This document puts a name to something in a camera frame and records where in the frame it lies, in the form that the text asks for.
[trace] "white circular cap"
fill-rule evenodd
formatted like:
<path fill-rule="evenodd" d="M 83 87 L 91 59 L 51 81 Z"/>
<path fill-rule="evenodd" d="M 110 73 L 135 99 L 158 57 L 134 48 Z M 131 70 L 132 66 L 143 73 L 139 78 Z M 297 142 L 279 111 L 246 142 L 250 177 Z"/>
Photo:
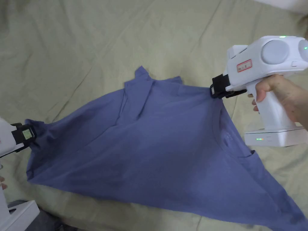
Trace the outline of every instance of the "white circular cap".
<path fill-rule="evenodd" d="M 261 56 L 267 64 L 283 63 L 289 56 L 289 45 L 281 40 L 272 40 L 264 45 Z"/>
<path fill-rule="evenodd" d="M 307 40 L 300 41 L 298 44 L 298 49 L 302 59 L 308 62 L 308 41 Z"/>

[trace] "human hand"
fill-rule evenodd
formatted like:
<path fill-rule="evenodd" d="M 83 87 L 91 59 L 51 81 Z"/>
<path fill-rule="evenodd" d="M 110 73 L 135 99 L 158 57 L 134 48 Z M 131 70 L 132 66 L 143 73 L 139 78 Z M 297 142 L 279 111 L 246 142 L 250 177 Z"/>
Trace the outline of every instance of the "human hand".
<path fill-rule="evenodd" d="M 4 180 L 5 180 L 5 179 L 4 179 L 2 176 L 0 176 L 0 182 L 1 182 L 1 186 L 2 186 L 2 189 L 3 189 L 3 190 L 7 188 L 7 185 L 6 185 L 6 184 L 2 184 L 2 182 L 3 182 Z"/>
<path fill-rule="evenodd" d="M 257 102 L 265 99 L 266 92 L 273 91 L 277 99 L 283 105 L 290 120 L 293 122 L 300 122 L 305 128 L 308 128 L 308 91 L 295 85 L 282 75 L 272 75 L 264 78 L 256 85 Z"/>

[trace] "wrinkled sheet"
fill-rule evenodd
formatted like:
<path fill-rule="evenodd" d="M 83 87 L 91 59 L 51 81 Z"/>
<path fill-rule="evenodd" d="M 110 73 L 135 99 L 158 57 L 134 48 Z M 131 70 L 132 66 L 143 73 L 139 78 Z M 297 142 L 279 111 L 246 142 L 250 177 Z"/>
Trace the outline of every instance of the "wrinkled sheet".
<path fill-rule="evenodd" d="M 226 51 L 264 35 L 303 36 L 300 15 L 250 0 L 1 1 L 0 116 L 50 123 L 123 88 L 143 65 L 153 78 L 180 75 L 208 87 Z M 307 72 L 292 80 L 308 88 Z M 240 134 L 259 115 L 246 95 L 224 100 Z M 308 146 L 254 147 L 308 216 Z M 8 201 L 34 199 L 66 223 L 96 230 L 268 230 L 137 204 L 100 201 L 26 181 L 27 149 L 1 161 Z"/>

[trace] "white base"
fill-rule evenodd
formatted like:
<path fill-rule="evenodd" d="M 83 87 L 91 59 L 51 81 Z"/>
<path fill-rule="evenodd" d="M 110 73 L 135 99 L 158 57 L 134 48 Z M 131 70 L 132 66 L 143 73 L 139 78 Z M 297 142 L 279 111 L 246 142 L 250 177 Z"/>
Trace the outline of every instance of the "white base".
<path fill-rule="evenodd" d="M 16 210 L 0 222 L 0 231 L 24 231 L 39 214 L 35 201 L 25 202 L 9 210 L 12 209 Z"/>
<path fill-rule="evenodd" d="M 287 147 L 308 142 L 308 132 L 303 127 L 277 130 L 260 129 L 246 132 L 244 139 L 248 146 Z"/>

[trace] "black clamp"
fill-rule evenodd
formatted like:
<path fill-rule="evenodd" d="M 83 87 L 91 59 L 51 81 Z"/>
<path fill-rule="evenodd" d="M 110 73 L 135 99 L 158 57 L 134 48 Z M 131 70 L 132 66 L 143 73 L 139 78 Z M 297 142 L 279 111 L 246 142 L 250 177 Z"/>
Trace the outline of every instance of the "black clamp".
<path fill-rule="evenodd" d="M 228 75 L 221 74 L 213 78 L 212 81 L 213 84 L 210 86 L 210 94 L 214 99 L 222 99 L 223 97 L 230 98 L 247 92 L 246 89 L 240 91 L 226 91 L 226 87 L 230 86 Z"/>

